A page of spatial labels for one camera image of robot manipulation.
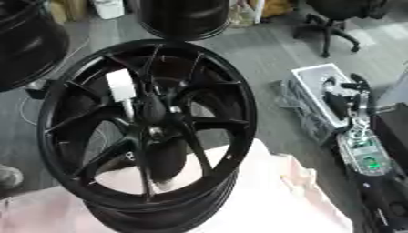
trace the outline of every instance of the chair wheel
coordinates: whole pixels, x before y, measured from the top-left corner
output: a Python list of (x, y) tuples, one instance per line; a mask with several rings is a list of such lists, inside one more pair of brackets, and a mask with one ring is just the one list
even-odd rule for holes
[(299, 36), (301, 36), (301, 34), (298, 33), (298, 32), (295, 32), (295, 33), (293, 33), (293, 35), (292, 35), (293, 39), (299, 39)]
[(357, 53), (357, 52), (359, 52), (359, 51), (360, 51), (360, 47), (359, 47), (359, 46), (355, 46), (355, 47), (352, 48), (352, 52), (353, 52), (353, 53)]
[(346, 29), (346, 23), (345, 23), (345, 22), (340, 23), (340, 24), (339, 24), (339, 28), (340, 28), (342, 31), (344, 31), (344, 30)]
[(330, 53), (329, 52), (323, 52), (322, 54), (321, 54), (321, 57), (323, 57), (323, 58), (327, 58), (327, 57), (329, 57), (330, 56)]

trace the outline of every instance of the chair base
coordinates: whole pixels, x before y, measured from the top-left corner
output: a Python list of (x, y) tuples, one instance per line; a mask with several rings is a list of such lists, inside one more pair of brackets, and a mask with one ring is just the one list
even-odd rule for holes
[(344, 21), (339, 22), (332, 19), (326, 21), (317, 15), (308, 14), (306, 16), (305, 24), (296, 28), (293, 38), (298, 39), (302, 33), (308, 31), (322, 32), (324, 35), (324, 46), (321, 56), (327, 58), (330, 56), (329, 50), (332, 35), (336, 35), (352, 42), (352, 52), (357, 53), (360, 50), (360, 42), (351, 35), (345, 33), (344, 29)]

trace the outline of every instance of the white foam padding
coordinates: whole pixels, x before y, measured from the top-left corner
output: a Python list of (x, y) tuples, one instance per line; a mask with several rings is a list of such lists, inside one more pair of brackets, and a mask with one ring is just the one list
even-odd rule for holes
[(107, 83), (116, 102), (136, 97), (135, 85), (127, 69), (107, 73)]

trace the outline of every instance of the cardboard box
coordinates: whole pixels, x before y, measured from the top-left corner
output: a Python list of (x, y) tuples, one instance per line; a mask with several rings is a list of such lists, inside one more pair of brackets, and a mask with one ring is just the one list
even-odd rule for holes
[(87, 0), (63, 0), (69, 20), (78, 21), (87, 16)]
[(61, 1), (51, 0), (49, 10), (57, 23), (63, 25), (68, 20), (66, 9)]

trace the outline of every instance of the black wheel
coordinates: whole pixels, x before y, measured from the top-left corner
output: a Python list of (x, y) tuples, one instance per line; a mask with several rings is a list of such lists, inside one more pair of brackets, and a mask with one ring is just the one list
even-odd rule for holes
[[(105, 79), (119, 69), (129, 71), (137, 91), (132, 119), (114, 102)], [(256, 113), (249, 85), (222, 57), (188, 43), (140, 40), (103, 49), (70, 68), (43, 104), (38, 140), (50, 173), (108, 227), (183, 232), (210, 218), (229, 196), (255, 135)], [(114, 126), (118, 140), (87, 157), (89, 139), (102, 122)], [(212, 163), (200, 135), (215, 129), (229, 146)], [(158, 192), (189, 159), (197, 160), (197, 179)], [(138, 171), (139, 179), (128, 184), (138, 192), (97, 179), (123, 167)]]
[(299, 32), (294, 32), (292, 35), (293, 39), (299, 39), (300, 36), (301, 36), (301, 33)]
[(354, 46), (353, 48), (352, 48), (352, 52), (353, 53), (357, 53), (357, 52), (359, 52), (360, 51), (360, 47), (359, 46)]
[(328, 58), (328, 57), (330, 57), (330, 53), (329, 53), (329, 52), (323, 52), (323, 53), (321, 54), (321, 57), (323, 57), (323, 58)]

